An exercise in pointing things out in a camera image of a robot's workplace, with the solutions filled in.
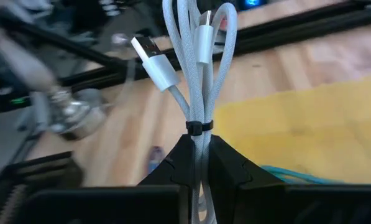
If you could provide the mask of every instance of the white braided cable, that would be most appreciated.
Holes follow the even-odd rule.
[[[190,106],[180,93],[172,86],[169,88],[188,121],[200,121],[209,123],[213,118],[215,100],[224,82],[225,76],[229,71],[234,53],[237,33],[237,13],[235,7],[230,3],[223,4],[213,18],[214,40],[217,36],[219,25],[224,17],[227,18],[227,36],[224,46],[224,52],[219,66],[218,77],[213,82],[213,60],[209,64],[196,63],[193,47],[193,35],[195,29],[199,26],[200,12],[196,5],[196,0],[178,0],[178,21],[180,25],[180,34],[175,24],[175,18],[172,9],[172,0],[163,0],[163,15],[172,40],[173,48],[178,61],[183,70],[188,89],[190,93]],[[194,224],[212,224],[216,223],[213,201],[208,183],[208,154],[209,143],[211,140],[211,131],[205,131],[201,136],[193,136],[195,142],[195,184],[192,195],[192,223]],[[199,190],[202,183],[204,197],[207,206],[207,215],[203,222],[199,219]]]

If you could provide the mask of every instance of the usb cable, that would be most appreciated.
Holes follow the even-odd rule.
[[[163,15],[177,59],[188,83],[190,104],[176,85],[180,82],[167,57],[145,37],[134,37],[131,44],[142,60],[142,65],[160,89],[169,90],[182,109],[187,121],[210,123],[213,119],[215,100],[224,83],[232,62],[237,34],[237,13],[231,3],[224,3],[213,16],[211,11],[202,15],[196,0],[178,0],[179,30],[175,23],[172,0],[163,0]],[[223,18],[227,19],[227,32],[216,79],[213,78],[213,45]],[[208,155],[211,130],[192,136],[195,142],[195,181],[192,195],[193,224],[216,223],[213,201],[208,182]],[[206,218],[199,218],[199,191],[203,186],[207,207]]]

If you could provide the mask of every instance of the blue light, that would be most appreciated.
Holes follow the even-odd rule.
[[[259,6],[260,0],[245,0],[246,6]]]

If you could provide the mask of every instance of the green light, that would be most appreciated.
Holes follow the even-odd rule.
[[[24,98],[13,99],[13,100],[11,100],[11,103],[12,103],[12,104],[21,104],[21,103],[25,103],[25,99],[24,99]]]

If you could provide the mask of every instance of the wooden floor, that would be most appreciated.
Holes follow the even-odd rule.
[[[332,2],[336,1],[278,2],[243,12],[239,16],[239,27]],[[168,45],[165,40],[159,40],[159,46],[167,48]],[[235,58],[217,105],[281,91],[363,79],[369,74],[371,26]],[[187,95],[185,81],[178,87]],[[103,95],[112,100],[121,88],[107,88]],[[139,80],[126,101],[113,108],[106,124],[97,133],[78,142],[63,142],[59,137],[46,133],[29,159],[74,150],[86,170],[84,185],[134,185],[147,172],[150,148],[160,146],[168,152],[185,131],[185,118],[172,96],[167,92],[160,93],[149,79]]]

